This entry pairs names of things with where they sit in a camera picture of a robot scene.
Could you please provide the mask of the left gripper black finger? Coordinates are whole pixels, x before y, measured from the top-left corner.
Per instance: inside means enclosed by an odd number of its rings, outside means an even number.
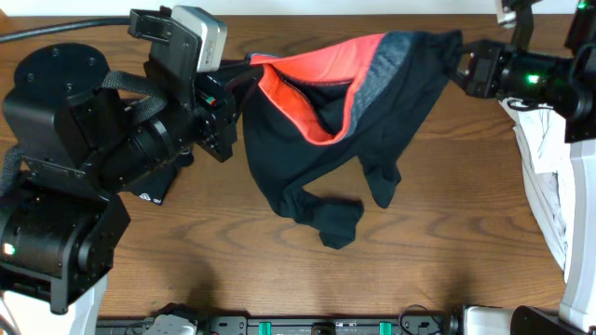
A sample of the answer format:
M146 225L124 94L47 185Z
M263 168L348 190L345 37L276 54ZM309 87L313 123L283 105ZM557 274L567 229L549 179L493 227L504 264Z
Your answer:
M233 77L226 84L231 92L236 107L241 109L243 101L251 95L264 74L263 67L247 67L233 72Z
M222 60L216 76L237 76L251 69L251 60Z

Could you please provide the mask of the black pants with red waistband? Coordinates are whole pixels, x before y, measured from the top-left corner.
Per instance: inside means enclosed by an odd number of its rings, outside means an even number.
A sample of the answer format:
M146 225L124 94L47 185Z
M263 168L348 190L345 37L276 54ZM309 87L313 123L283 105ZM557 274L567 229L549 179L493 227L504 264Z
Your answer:
M358 199L306 185L357 159L372 198L390 205L398 161L458 65L459 31L392 31L289 57L255 53L261 71L243 100L249 169L272 210L340 249L356 237Z

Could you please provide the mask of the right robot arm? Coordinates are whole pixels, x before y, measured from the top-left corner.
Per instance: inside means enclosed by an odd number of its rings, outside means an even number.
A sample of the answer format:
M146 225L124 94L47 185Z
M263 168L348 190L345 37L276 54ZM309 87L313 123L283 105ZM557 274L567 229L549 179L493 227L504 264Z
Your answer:
M514 120L525 192L563 269L556 315L535 307L467 306L450 334L592 334L595 331L595 2L576 5L561 58L530 51L534 0L496 2L509 43L471 42L454 82L467 95L497 98Z

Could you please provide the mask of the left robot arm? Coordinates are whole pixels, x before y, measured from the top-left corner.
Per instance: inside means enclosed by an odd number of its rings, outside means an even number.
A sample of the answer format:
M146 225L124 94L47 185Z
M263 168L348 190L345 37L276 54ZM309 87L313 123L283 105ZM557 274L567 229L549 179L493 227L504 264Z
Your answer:
M196 47L153 47L139 76L66 43L19 63L3 105L18 141L1 176L5 333L93 333L130 222L121 194L193 145L231 156L240 98L261 70L238 60L200 72L198 60Z

